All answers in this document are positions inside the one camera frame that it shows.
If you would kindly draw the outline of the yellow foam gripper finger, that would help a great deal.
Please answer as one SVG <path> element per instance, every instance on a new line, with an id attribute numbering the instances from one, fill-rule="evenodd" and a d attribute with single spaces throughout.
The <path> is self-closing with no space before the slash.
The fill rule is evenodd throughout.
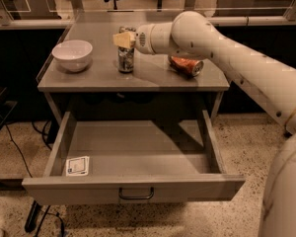
<path id="1" fill-rule="evenodd" d="M 113 44 L 122 48 L 134 48 L 136 32 L 126 31 L 113 36 Z"/>

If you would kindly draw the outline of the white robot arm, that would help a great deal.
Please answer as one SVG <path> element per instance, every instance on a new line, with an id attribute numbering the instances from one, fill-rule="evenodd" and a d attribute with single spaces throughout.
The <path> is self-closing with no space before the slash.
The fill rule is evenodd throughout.
<path id="1" fill-rule="evenodd" d="M 115 34 L 113 43 L 144 54 L 213 62 L 291 134 L 275 155 L 263 192 L 259 237 L 296 237 L 296 69 L 220 34 L 197 12 Z"/>

